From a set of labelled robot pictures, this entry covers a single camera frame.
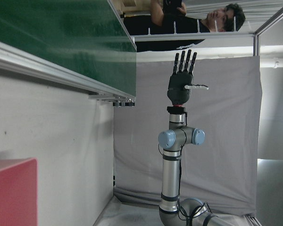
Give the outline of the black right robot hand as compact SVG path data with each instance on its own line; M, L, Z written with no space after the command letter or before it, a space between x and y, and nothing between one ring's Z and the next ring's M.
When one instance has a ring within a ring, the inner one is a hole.
M193 84L193 69L196 62L197 52L193 53L191 59L192 50L189 49L185 58L185 51L182 51L181 57L179 53L176 53L173 73L170 76L167 97L171 101L173 106L182 106L185 104L193 89L205 89L209 90L209 86L203 84Z

